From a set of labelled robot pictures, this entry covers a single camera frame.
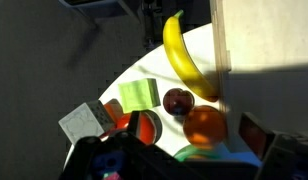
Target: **tomato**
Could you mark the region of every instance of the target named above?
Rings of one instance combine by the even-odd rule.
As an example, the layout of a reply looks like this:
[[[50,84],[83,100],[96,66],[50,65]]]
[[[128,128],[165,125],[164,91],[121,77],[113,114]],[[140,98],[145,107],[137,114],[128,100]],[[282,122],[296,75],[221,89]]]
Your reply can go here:
[[[125,129],[130,122],[132,113],[123,115],[116,124],[117,129]],[[152,144],[155,140],[156,130],[151,118],[141,112],[140,114],[140,140],[145,144]]]

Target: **red apple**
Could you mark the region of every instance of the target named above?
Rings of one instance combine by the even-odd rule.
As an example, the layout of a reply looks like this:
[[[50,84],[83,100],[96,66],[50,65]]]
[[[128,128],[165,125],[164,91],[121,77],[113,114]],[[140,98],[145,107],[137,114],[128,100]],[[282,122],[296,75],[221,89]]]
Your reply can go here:
[[[117,129],[126,129],[130,122],[132,113],[123,115],[117,121]],[[140,140],[145,144],[153,144],[156,137],[156,130],[151,118],[144,112],[140,114]]]
[[[167,113],[173,116],[184,116],[194,107],[194,97],[189,91],[173,88],[167,91],[163,98],[163,106]]]

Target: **banana stem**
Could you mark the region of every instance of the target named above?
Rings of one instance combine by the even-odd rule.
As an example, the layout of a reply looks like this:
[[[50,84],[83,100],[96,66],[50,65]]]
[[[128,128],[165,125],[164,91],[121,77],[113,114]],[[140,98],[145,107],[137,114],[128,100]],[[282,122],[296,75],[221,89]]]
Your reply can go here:
[[[184,14],[184,11],[183,11],[183,10],[179,10],[179,11],[174,15],[174,17],[180,18],[181,16],[183,16],[183,14]]]

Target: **yellow banana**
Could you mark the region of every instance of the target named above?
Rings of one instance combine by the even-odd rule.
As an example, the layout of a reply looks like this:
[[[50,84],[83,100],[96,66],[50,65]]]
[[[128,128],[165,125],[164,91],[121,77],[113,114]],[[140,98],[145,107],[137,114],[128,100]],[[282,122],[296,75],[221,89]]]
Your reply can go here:
[[[183,13],[180,10],[164,25],[163,44],[166,55],[176,74],[192,92],[205,100],[215,102],[218,99],[217,92],[195,66],[186,49],[179,22]]]

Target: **gray floor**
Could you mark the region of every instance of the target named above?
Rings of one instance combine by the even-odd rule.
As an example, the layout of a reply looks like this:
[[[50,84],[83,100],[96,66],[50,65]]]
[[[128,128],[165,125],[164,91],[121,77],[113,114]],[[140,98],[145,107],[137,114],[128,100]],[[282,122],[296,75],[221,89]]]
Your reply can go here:
[[[58,121],[146,54],[129,16],[98,24],[57,0],[0,0],[0,179],[57,179],[70,145]]]

